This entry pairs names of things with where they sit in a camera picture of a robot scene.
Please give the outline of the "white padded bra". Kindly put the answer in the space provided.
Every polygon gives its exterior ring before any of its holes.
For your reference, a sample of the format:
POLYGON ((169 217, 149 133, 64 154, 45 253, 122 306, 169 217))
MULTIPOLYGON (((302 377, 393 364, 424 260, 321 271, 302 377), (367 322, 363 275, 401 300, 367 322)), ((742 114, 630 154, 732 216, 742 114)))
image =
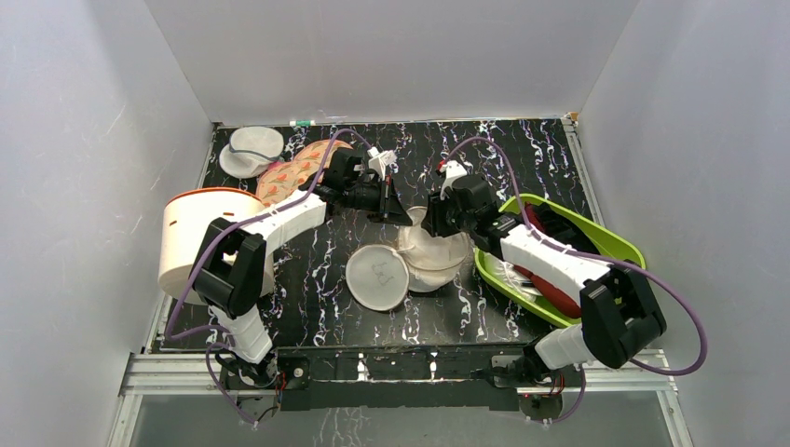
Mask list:
POLYGON ((444 270, 461 264, 470 252, 466 235, 432 237, 422 228, 408 233, 404 238, 403 255, 413 266, 424 270, 444 270))

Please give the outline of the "white mesh laundry bag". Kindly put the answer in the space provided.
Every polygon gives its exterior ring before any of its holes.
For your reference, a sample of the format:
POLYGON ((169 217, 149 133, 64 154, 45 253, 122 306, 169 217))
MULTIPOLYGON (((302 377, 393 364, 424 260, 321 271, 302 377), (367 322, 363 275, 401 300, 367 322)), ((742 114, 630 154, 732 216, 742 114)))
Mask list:
POLYGON ((470 238, 464 233, 459 234, 469 239, 470 252, 455 267, 438 271, 424 270, 411 265, 403 255, 405 236, 412 230, 422 228, 426 211, 425 207, 412 207, 407 211, 413 225, 398 229, 395 246, 369 244, 350 255, 345 277, 348 290, 357 303, 370 310, 387 312, 397 308, 410 291, 433 292, 454 280, 472 252, 470 238))

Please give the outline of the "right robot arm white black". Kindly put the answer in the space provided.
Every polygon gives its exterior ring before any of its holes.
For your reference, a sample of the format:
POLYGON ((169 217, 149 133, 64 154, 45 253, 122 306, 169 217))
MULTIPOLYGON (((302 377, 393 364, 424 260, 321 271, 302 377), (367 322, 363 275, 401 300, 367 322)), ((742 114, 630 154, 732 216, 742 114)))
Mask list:
POLYGON ((524 349, 518 369, 538 386, 573 364, 597 360, 618 369, 667 329, 635 264, 577 255, 540 232, 524 212, 500 210, 493 188, 479 175, 462 175, 430 193, 421 226, 433 237, 467 234, 478 249, 525 268, 534 284, 547 284, 551 295, 561 293, 578 306, 577 324, 524 349))

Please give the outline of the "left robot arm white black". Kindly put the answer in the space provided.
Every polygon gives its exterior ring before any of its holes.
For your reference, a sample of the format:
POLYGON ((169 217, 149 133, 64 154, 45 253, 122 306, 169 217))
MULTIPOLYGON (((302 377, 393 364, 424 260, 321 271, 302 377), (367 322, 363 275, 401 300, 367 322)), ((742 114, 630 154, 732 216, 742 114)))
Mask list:
POLYGON ((361 210, 371 221, 409 225, 388 168, 391 150, 366 153, 336 150, 290 196, 240 222, 211 221, 197 253, 187 287, 209 306, 231 337, 231 350, 244 360, 242 375, 253 386, 277 379, 277 361, 268 356, 273 343, 257 303, 264 287, 266 258, 307 230, 324 225, 335 210, 361 210))

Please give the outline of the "floral mesh laundry bag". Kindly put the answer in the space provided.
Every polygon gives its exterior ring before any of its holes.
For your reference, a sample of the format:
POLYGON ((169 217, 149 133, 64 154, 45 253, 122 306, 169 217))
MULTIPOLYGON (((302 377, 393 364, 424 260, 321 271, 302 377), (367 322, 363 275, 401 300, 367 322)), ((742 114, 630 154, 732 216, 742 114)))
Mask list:
POLYGON ((257 179, 256 196, 265 208, 276 205, 287 198, 294 190, 307 182, 319 170, 325 154, 329 154, 326 167, 337 149, 351 149, 347 142, 338 141, 329 148, 329 140, 313 142, 297 153, 292 161, 278 163, 268 168, 257 179))

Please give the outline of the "small white grey-trimmed laundry bag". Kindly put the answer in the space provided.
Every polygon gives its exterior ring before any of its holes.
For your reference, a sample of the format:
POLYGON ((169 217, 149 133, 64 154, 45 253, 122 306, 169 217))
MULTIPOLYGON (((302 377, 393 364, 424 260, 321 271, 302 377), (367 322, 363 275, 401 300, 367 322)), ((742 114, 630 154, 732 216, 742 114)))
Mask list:
POLYGON ((219 155, 221 169, 238 179, 256 177, 280 160, 284 138, 273 128, 250 126, 234 130, 219 155))

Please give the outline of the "white lace garment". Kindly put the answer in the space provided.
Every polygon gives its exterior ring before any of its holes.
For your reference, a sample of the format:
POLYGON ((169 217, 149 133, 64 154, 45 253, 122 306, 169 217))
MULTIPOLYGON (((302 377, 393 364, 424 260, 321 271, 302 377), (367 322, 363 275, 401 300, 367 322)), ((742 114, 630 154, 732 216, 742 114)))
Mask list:
POLYGON ((539 297, 531 280, 519 273, 513 264, 488 256, 485 258, 485 269, 495 280, 495 284, 501 292, 512 300, 521 303, 534 303, 539 297))

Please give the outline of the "red garment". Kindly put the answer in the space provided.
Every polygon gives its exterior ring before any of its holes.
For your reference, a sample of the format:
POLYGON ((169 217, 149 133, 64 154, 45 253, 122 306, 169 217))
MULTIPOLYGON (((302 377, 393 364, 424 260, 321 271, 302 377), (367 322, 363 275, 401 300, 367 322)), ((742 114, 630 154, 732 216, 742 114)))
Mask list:
MULTIPOLYGON (((535 206, 538 205, 526 204, 524 208, 528 221, 540 231, 539 222, 533 210, 535 206)), ((581 317, 580 305, 577 304, 569 295, 557 289, 549 281, 538 275, 535 275, 532 271, 526 269, 525 267, 516 265, 515 269, 530 279, 538 292, 562 315, 568 318, 581 317)))

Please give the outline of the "green plastic basin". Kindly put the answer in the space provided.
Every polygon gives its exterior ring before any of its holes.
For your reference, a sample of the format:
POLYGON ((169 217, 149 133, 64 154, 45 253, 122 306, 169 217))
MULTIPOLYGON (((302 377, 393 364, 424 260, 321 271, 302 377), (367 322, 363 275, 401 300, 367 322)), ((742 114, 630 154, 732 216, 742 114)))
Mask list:
MULTIPOLYGON (((587 219, 584 216, 577 214, 570 209, 567 209, 559 204, 551 202, 550 200, 544 199, 540 196, 536 196, 532 194, 522 194, 522 201, 525 204, 540 205, 543 203, 547 203, 548 205, 550 205, 554 211, 565 216, 568 220, 570 220, 575 225, 577 225, 588 236, 588 238, 592 241, 592 243, 595 245, 595 247, 599 250, 599 252, 602 255, 612 258, 618 258, 621 260, 633 261, 639 264, 643 268, 647 267, 645 259, 639 249, 637 249, 631 242, 623 239, 622 237, 616 235, 615 233, 610 232, 608 229, 604 228, 598 223, 595 223, 594 221, 587 219)), ((492 255, 484 251, 480 251, 478 249, 474 250, 474 262, 477 271, 479 275, 482 277, 483 281, 485 281, 493 289, 502 293, 500 288, 495 284, 495 280, 485 269, 485 258, 488 256, 492 256, 492 255)), ((521 303, 512 300, 507 295, 505 296, 508 299, 510 299, 512 302, 523 307, 526 311, 531 312, 532 314, 542 318, 543 320, 549 322, 551 325, 555 327, 565 328, 567 326, 580 323, 579 319, 572 319, 562 315, 553 305, 551 305, 541 295, 537 298, 537 300, 534 303, 521 303)))

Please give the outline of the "white cylindrical basket orange rim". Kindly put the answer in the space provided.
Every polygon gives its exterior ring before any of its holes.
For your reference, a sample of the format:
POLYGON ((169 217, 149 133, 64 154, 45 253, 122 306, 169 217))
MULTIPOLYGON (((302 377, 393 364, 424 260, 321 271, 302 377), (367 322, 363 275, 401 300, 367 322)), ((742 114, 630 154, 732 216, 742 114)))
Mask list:
POLYGON ((240 221, 261 212, 255 195, 229 187, 192 190, 174 197, 164 209, 158 285, 168 296, 181 296, 206 230, 216 218, 240 221))

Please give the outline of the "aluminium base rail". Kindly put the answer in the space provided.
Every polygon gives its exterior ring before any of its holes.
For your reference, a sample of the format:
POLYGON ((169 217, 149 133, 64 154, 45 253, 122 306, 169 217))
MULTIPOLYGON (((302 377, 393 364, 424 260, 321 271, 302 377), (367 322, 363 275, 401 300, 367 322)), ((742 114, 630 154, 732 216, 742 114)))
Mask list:
MULTIPOLYGON (((277 370, 285 375, 289 412, 478 407, 549 424, 575 407, 578 393, 587 398, 600 393, 645 393, 656 399, 670 443, 692 443, 671 378, 634 365, 612 370, 597 362, 581 371, 566 367, 538 382, 492 374, 493 369, 516 360, 514 345, 302 347, 283 351, 277 370)), ((221 386, 244 408, 256 403, 270 407, 277 396, 271 380, 247 386, 216 360, 198 353, 132 355, 120 388, 110 444, 131 445, 145 399, 215 397, 221 386), (219 374, 219 384, 212 381, 213 373, 219 374)))

